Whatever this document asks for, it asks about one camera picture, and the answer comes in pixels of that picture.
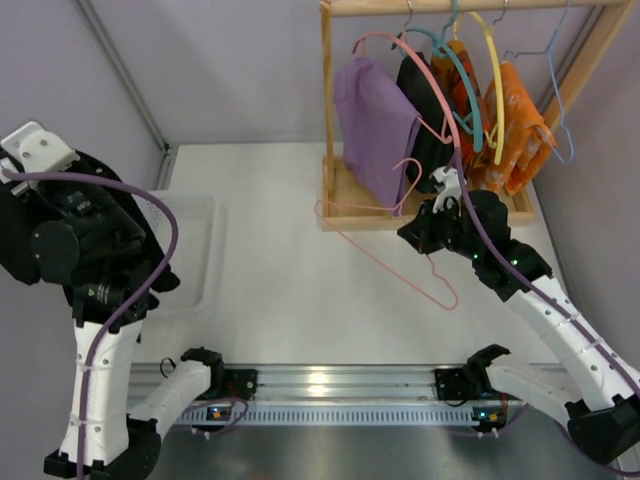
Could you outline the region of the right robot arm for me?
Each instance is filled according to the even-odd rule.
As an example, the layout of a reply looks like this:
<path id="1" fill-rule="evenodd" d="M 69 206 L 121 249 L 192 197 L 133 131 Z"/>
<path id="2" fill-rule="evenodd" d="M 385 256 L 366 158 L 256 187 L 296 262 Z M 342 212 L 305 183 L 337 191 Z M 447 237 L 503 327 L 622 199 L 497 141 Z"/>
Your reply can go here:
<path id="1" fill-rule="evenodd" d="M 478 280 L 519 315 L 567 373 L 560 381 L 490 345 L 472 355 L 466 373 L 477 395 L 517 397 L 560 424 L 590 460 L 608 465 L 639 442 L 639 372 L 576 309 L 549 264 L 514 239 L 508 209 L 489 191 L 468 201 L 433 199 L 397 234 L 418 253 L 446 249 L 470 260 Z"/>

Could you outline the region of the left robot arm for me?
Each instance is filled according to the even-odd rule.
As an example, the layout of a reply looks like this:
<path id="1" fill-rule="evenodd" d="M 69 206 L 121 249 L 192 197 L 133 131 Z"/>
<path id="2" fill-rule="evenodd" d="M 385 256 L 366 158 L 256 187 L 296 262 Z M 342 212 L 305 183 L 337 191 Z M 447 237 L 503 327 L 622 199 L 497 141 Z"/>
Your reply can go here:
<path id="1" fill-rule="evenodd" d="M 60 447 L 44 461 L 47 474 L 76 479 L 145 479 L 163 440 L 197 399 L 220 390 L 220 354 L 191 348 L 141 404 L 127 404 L 132 361 L 152 291 L 179 239 L 179 224 L 165 212 L 169 245 L 149 250 L 155 235 L 121 195 L 148 193 L 116 180 L 72 172 L 29 176 L 33 190 L 55 208 L 33 229 L 30 249 L 41 278 L 71 294 L 76 373 L 68 427 Z"/>

